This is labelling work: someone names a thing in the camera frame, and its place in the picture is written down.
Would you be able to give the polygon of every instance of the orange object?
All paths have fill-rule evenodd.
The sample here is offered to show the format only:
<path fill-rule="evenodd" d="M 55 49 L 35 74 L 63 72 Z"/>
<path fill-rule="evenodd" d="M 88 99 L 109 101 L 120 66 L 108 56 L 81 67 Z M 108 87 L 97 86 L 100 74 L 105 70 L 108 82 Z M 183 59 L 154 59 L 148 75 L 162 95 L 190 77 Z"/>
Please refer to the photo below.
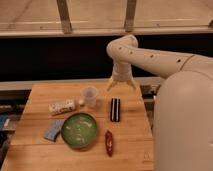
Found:
<path fill-rule="evenodd" d="M 112 157 L 112 153 L 113 153 L 113 136 L 112 133 L 107 130 L 107 132 L 105 133 L 105 146 L 106 146 L 106 151 L 107 154 Z"/>

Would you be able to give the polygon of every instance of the clear cup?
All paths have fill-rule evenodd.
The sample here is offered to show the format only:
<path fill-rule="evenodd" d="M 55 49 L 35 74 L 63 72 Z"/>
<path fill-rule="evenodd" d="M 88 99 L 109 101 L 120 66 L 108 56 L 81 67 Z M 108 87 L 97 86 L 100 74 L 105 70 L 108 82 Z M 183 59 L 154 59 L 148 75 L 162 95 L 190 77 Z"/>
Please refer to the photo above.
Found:
<path fill-rule="evenodd" d="M 86 87 L 82 90 L 81 94 L 83 96 L 83 100 L 86 106 L 95 107 L 96 97 L 98 95 L 98 90 L 95 87 Z"/>

